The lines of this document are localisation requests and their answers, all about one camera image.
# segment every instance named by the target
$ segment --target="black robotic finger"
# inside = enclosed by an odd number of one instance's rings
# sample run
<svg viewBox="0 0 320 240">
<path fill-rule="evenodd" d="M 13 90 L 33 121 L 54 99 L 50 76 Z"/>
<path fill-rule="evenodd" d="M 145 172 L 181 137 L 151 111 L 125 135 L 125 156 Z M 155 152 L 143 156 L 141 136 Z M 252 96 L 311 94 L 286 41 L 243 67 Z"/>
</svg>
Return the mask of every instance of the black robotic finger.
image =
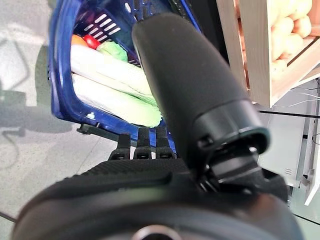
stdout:
<svg viewBox="0 0 320 240">
<path fill-rule="evenodd" d="M 133 159 L 152 159 L 148 127 L 140 127 Z"/>
<path fill-rule="evenodd" d="M 110 154 L 109 160 L 129 160 L 130 140 L 130 134 L 119 135 L 118 145 Z"/>
<path fill-rule="evenodd" d="M 155 129 L 155 158 L 156 159 L 176 159 L 177 155 L 172 151 L 169 146 L 167 129 L 159 126 Z"/>
</svg>

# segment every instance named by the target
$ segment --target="black rubber grip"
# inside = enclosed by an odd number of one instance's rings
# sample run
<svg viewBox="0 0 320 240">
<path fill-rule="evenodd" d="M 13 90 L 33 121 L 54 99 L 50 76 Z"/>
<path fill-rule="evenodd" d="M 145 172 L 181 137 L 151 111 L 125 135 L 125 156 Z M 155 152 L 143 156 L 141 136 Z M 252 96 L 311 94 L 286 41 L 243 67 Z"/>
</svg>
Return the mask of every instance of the black rubber grip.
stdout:
<svg viewBox="0 0 320 240">
<path fill-rule="evenodd" d="M 187 158 L 189 131 L 198 117 L 249 101 L 219 52 L 180 16 L 165 13 L 138 22 L 132 38 L 182 158 Z"/>
</svg>

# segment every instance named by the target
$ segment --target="black cable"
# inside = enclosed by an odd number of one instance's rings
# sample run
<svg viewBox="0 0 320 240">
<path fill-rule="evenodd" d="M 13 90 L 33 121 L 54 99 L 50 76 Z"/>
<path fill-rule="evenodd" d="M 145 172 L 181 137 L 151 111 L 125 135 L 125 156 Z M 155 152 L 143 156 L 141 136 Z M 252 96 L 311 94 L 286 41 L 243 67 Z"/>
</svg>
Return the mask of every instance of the black cable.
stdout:
<svg viewBox="0 0 320 240">
<path fill-rule="evenodd" d="M 9 216 L 8 214 L 5 214 L 3 212 L 0 211 L 0 217 L 4 218 L 4 219 L 7 219 L 8 221 L 10 222 L 13 222 L 13 223 L 16 223 L 16 219 L 13 218 L 12 216 Z"/>
<path fill-rule="evenodd" d="M 317 115 L 308 115 L 308 114 L 299 114 L 299 113 L 290 113 L 290 112 L 280 112 L 280 111 L 258 111 L 262 114 L 276 114 L 276 115 L 286 115 L 286 116 L 294 116 L 294 117 L 303 117 L 303 118 L 313 118 L 320 119 L 320 116 Z"/>
<path fill-rule="evenodd" d="M 317 225 L 320 226 L 320 223 L 318 223 L 318 222 L 316 222 L 316 221 L 312 221 L 312 220 L 310 220 L 310 219 L 308 219 L 308 218 L 305 218 L 305 217 L 303 217 L 303 216 L 299 216 L 299 215 L 294 214 L 294 213 L 293 213 L 293 215 L 295 215 L 296 217 L 298 217 L 298 218 L 300 218 L 300 219 L 306 220 L 306 221 L 308 221 L 308 222 L 310 222 L 310 223 L 317 224 Z"/>
</svg>

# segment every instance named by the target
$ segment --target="black joint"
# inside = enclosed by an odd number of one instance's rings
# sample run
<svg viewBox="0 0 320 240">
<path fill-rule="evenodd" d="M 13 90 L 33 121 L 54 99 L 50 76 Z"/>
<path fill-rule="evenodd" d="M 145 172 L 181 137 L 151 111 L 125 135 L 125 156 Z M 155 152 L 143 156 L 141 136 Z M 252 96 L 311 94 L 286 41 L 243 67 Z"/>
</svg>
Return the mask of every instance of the black joint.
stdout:
<svg viewBox="0 0 320 240">
<path fill-rule="evenodd" d="M 130 159 L 130 134 L 119 135 L 116 150 L 110 154 L 109 160 L 129 160 Z"/>
</svg>

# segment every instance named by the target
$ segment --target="white cable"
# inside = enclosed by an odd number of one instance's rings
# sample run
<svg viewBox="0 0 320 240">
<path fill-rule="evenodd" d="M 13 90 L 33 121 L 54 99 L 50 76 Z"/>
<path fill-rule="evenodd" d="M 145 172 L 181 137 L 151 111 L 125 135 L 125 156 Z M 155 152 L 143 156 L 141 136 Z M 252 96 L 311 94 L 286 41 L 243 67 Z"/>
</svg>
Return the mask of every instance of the white cable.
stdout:
<svg viewBox="0 0 320 240">
<path fill-rule="evenodd" d="M 278 107 L 278 108 L 289 108 L 289 107 L 293 107 L 293 106 L 295 106 L 295 105 L 302 104 L 302 103 L 305 103 L 305 102 L 310 102 L 310 101 L 320 101 L 320 99 L 305 100 L 305 101 L 297 102 L 297 103 L 292 104 L 292 105 L 289 105 L 289 106 L 279 106 L 279 105 L 274 105 L 274 106 L 275 106 L 275 107 Z"/>
<path fill-rule="evenodd" d="M 307 95 L 307 96 L 311 96 L 311 97 L 314 97 L 314 98 L 320 99 L 320 97 L 319 97 L 319 96 L 315 96 L 315 95 L 312 95 L 312 94 L 309 94 L 309 93 L 298 92 L 298 91 L 292 91 L 292 90 L 290 90 L 289 92 L 293 92 L 293 93 L 297 93 L 297 94 L 301 94 L 301 95 Z"/>
</svg>

